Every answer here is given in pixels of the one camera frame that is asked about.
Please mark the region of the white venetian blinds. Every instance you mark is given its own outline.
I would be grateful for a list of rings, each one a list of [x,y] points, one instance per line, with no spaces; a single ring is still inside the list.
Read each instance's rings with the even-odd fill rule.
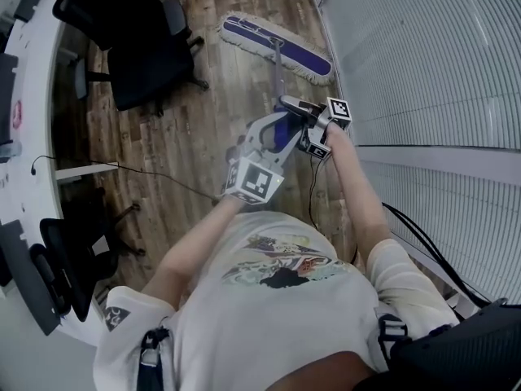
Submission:
[[[324,0],[362,146],[521,150],[521,0]]]
[[[362,162],[382,202],[419,225],[471,288],[521,305],[521,187]]]

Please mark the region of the small clear plastic container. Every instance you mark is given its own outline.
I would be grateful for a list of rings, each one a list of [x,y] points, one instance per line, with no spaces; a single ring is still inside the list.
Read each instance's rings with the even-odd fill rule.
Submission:
[[[22,145],[19,141],[0,144],[0,164],[7,163],[11,158],[20,156]]]

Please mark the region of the white printed t-shirt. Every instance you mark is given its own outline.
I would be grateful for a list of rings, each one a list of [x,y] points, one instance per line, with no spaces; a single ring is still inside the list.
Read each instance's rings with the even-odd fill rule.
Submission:
[[[127,287],[107,298],[107,331],[94,360],[97,391],[135,391],[144,336],[163,328],[164,386],[177,391],[265,391],[293,371],[342,351],[386,364],[378,319],[392,314],[418,339],[457,318],[394,239],[365,271],[284,213],[237,215],[179,310]]]

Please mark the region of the black monitor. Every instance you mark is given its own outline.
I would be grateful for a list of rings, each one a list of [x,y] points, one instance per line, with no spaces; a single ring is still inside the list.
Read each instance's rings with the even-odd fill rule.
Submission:
[[[0,145],[10,138],[11,97],[17,66],[16,56],[0,53]]]

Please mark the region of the black mesh office chair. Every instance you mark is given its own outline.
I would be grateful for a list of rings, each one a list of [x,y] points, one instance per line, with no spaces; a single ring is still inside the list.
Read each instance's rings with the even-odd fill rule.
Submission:
[[[79,321],[87,319],[98,281],[112,277],[119,257],[143,257],[142,248],[129,246],[116,226],[132,212],[141,210],[134,202],[120,214],[110,213],[101,187],[63,204],[63,218],[44,218],[40,232],[46,250],[65,276],[66,299]]]

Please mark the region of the white curved office desk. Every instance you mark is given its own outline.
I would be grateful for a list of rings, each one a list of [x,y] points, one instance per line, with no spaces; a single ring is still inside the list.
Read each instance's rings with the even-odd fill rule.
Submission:
[[[17,20],[3,53],[16,56],[15,84],[11,97],[11,120],[15,103],[22,103],[22,123],[12,128],[7,141],[19,141],[20,156],[0,164],[0,225],[19,220],[29,245],[44,242],[40,222],[44,218],[63,217],[55,171],[56,154],[51,137],[52,95],[56,57],[64,23],[53,15],[55,0],[40,0],[33,18],[25,23]],[[52,286],[57,299],[57,283],[67,286],[62,270],[46,250],[46,260],[53,271]],[[99,344],[105,329],[102,312],[91,301],[86,321],[77,318],[66,300],[58,303],[60,323],[55,330],[89,345]]]

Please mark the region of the wooden floor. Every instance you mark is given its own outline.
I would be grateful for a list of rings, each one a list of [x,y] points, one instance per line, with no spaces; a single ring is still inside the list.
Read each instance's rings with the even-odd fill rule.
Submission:
[[[59,189],[69,200],[96,187],[105,190],[113,213],[137,202],[141,210],[118,226],[121,238],[146,255],[120,258],[116,273],[98,283],[97,298],[110,288],[142,288],[167,250],[212,207],[221,191],[226,149],[246,124],[269,112],[274,103],[274,66],[266,59],[221,40],[219,19],[228,11],[257,15],[319,46],[326,43],[313,0],[180,0],[194,35],[204,38],[195,54],[195,73],[207,90],[192,84],[175,89],[157,116],[148,104],[116,109],[107,83],[90,85],[80,101],[73,67],[55,70],[52,125],[57,166],[69,168],[91,160],[118,162],[120,168],[93,174]]]

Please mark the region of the person's right forearm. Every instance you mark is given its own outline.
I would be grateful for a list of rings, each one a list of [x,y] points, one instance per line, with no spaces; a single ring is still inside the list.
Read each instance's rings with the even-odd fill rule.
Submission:
[[[339,183],[352,222],[358,252],[367,262],[373,248],[392,237],[382,202],[370,185],[351,139],[335,123],[326,129],[326,144],[331,150]]]

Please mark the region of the blue-handled mop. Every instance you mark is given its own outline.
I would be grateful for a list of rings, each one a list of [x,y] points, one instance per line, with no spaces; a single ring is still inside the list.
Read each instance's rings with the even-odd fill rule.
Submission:
[[[286,68],[313,84],[326,86],[333,79],[332,62],[326,52],[276,24],[242,12],[224,15],[218,32],[224,41],[274,62],[274,112],[288,111],[288,127],[299,129],[302,116],[286,109],[278,101],[280,96],[287,95],[284,93],[282,69]]]

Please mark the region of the black chest-mounted device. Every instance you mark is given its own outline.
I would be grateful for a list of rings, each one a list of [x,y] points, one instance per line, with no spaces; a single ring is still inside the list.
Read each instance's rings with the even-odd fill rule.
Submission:
[[[389,371],[443,391],[521,391],[521,305],[504,299],[392,347]]]

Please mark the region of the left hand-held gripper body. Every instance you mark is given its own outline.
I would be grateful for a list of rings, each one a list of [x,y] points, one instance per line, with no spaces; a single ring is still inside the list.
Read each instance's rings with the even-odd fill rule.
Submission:
[[[282,184],[285,148],[274,139],[257,146],[242,134],[226,152],[228,172],[224,194],[249,205],[266,204]]]

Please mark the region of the person's left forearm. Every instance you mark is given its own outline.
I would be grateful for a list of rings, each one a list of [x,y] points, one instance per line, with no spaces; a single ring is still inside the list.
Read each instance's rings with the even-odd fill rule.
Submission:
[[[212,211],[172,246],[142,293],[178,309],[192,278],[202,269],[243,202],[225,196]]]

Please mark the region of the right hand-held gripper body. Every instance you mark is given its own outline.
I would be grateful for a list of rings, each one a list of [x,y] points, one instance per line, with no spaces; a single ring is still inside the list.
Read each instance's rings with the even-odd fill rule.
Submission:
[[[311,134],[302,135],[300,144],[297,146],[299,150],[320,160],[327,159],[331,154],[331,149],[326,145],[327,127],[330,123],[336,123],[338,127],[345,130],[351,124],[352,118],[348,110],[348,104],[343,99],[335,99],[328,97],[326,100],[326,109],[317,118],[321,126],[321,135],[314,136]]]

